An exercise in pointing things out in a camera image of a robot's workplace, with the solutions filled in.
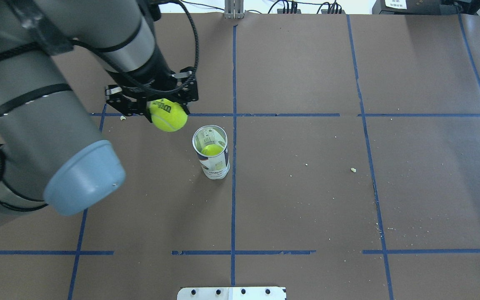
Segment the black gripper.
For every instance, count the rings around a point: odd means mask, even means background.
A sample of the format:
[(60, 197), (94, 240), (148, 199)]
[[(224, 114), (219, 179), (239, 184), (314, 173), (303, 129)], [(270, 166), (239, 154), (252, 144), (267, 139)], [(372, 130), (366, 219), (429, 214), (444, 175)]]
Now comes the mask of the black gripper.
[(149, 123), (153, 123), (154, 114), (149, 103), (162, 98), (179, 103), (185, 114), (190, 115), (190, 104), (199, 99), (198, 65), (175, 73), (164, 59), (152, 60), (144, 66), (146, 74), (137, 77), (134, 72), (123, 71), (109, 58), (105, 59), (105, 63), (113, 69), (108, 73), (116, 82), (105, 87), (105, 102), (124, 116), (143, 115)]

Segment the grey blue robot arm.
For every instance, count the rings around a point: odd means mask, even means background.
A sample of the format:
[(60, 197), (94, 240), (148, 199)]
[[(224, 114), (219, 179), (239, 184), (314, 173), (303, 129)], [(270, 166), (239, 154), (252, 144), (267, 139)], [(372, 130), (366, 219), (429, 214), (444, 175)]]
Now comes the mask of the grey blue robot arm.
[(156, 42), (163, 0), (0, 0), (0, 226), (51, 206), (70, 216), (114, 192), (125, 171), (52, 57), (93, 53), (116, 82), (113, 107), (198, 100), (195, 64), (175, 74)]

